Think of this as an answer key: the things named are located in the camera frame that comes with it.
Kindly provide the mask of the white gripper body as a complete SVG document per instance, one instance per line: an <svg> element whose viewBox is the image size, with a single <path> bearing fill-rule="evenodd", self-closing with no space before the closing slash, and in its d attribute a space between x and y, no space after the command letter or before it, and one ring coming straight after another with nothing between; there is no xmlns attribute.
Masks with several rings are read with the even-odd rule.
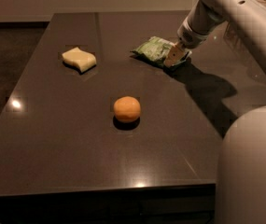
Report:
<svg viewBox="0 0 266 224"><path fill-rule="evenodd" d="M184 19L177 30L177 37L181 47L195 49L206 40L207 35L200 35L193 31L189 26L188 20Z"/></svg>

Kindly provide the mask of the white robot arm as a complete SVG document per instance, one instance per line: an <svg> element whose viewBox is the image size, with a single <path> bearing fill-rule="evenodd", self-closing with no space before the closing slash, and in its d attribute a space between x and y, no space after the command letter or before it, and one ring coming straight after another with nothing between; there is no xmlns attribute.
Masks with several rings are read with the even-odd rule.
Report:
<svg viewBox="0 0 266 224"><path fill-rule="evenodd" d="M177 31L165 65L177 65L226 21L243 46L234 78L264 101L228 129L217 163L215 224L266 224L266 6L257 0L198 0Z"/></svg>

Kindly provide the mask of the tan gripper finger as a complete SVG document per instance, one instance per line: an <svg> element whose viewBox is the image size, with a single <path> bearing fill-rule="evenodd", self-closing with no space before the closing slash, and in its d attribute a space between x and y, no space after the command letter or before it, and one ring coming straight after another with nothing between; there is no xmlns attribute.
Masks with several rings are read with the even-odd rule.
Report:
<svg viewBox="0 0 266 224"><path fill-rule="evenodd" d="M187 57L188 52L189 51L181 43L175 43L170 48L163 63L168 68L175 66Z"/></svg>

